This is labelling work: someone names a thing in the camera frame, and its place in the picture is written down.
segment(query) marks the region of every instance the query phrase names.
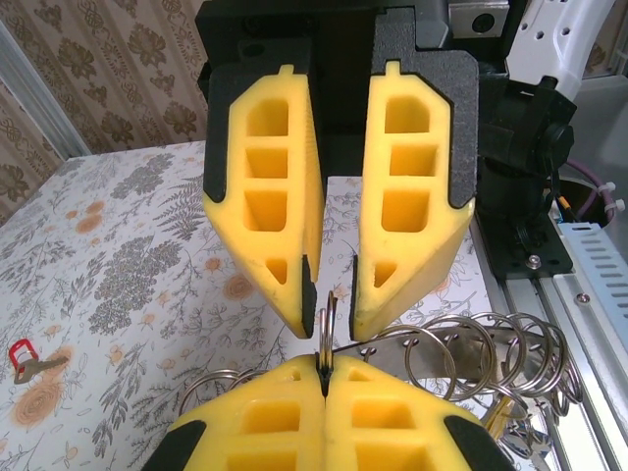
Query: floral wallpaper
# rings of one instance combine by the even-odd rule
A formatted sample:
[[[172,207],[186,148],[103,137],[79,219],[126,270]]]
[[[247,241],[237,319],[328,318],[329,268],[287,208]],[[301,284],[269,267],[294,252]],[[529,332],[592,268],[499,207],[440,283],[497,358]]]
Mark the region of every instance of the floral wallpaper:
[[[40,358],[69,359],[16,386],[0,355],[0,469],[140,469],[194,380],[317,349],[318,328],[296,339],[207,221],[203,155],[194,142],[73,159],[0,229],[0,351],[26,338]],[[339,298],[336,346],[349,342],[360,185],[328,186],[317,290],[319,308],[320,293]],[[467,236],[447,279],[401,321],[489,308]],[[225,386],[199,388],[189,407]]]
[[[205,136],[202,0],[1,0],[11,32],[93,153]]]
[[[0,80],[0,226],[62,160]]]

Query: screw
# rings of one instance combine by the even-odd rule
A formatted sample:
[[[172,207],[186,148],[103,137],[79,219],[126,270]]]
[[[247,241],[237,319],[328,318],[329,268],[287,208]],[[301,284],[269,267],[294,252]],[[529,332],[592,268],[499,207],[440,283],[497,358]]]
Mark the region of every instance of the screw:
[[[576,295],[576,301],[578,301],[579,304],[589,304],[591,297],[585,292],[580,292]]]
[[[539,255],[530,255],[526,266],[532,270],[539,270],[541,268],[541,257]]]

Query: key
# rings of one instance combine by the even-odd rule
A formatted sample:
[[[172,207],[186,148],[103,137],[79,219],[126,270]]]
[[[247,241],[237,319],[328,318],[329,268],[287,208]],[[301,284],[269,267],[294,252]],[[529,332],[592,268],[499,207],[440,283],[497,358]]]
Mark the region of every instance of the key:
[[[16,379],[14,384],[23,385],[24,383],[28,383],[33,376],[41,373],[42,371],[54,368],[55,366],[63,365],[67,361],[68,357],[66,356],[60,356],[59,358],[50,361],[39,361],[35,358],[31,358],[30,360],[21,363],[18,368],[16,368]]]

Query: purple cable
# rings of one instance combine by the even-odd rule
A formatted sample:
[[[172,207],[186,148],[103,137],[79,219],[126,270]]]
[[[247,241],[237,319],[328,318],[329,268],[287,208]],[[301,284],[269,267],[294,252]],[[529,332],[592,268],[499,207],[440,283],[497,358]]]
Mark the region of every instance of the purple cable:
[[[598,177],[596,174],[594,174],[589,169],[589,167],[587,167],[586,165],[582,164],[581,162],[569,159],[569,160],[567,160],[567,165],[570,166],[571,168],[577,170],[578,172],[580,172],[585,177],[587,177],[587,179],[589,179],[591,181],[591,183],[596,186],[596,188],[600,188],[600,186],[602,186],[604,184],[604,182],[602,181],[602,179],[600,179],[600,177]],[[587,198],[587,201],[585,202],[585,204],[582,205],[582,208],[580,208],[578,210],[578,213],[576,214],[578,219],[582,218],[584,216],[584,214],[589,210],[589,208],[591,208],[591,205],[596,200],[596,195],[597,194],[598,194],[598,190],[597,189],[594,189],[594,190],[591,191],[591,193],[589,194],[589,197]],[[612,196],[610,195],[610,191],[608,191],[608,189],[603,189],[601,191],[601,194],[602,194],[602,200],[604,202],[604,206],[608,206],[609,204],[613,204],[615,202],[612,199]],[[612,221],[612,218],[614,216],[615,216],[615,210],[614,209],[611,208],[608,211],[606,211],[606,217],[608,218],[609,222]]]

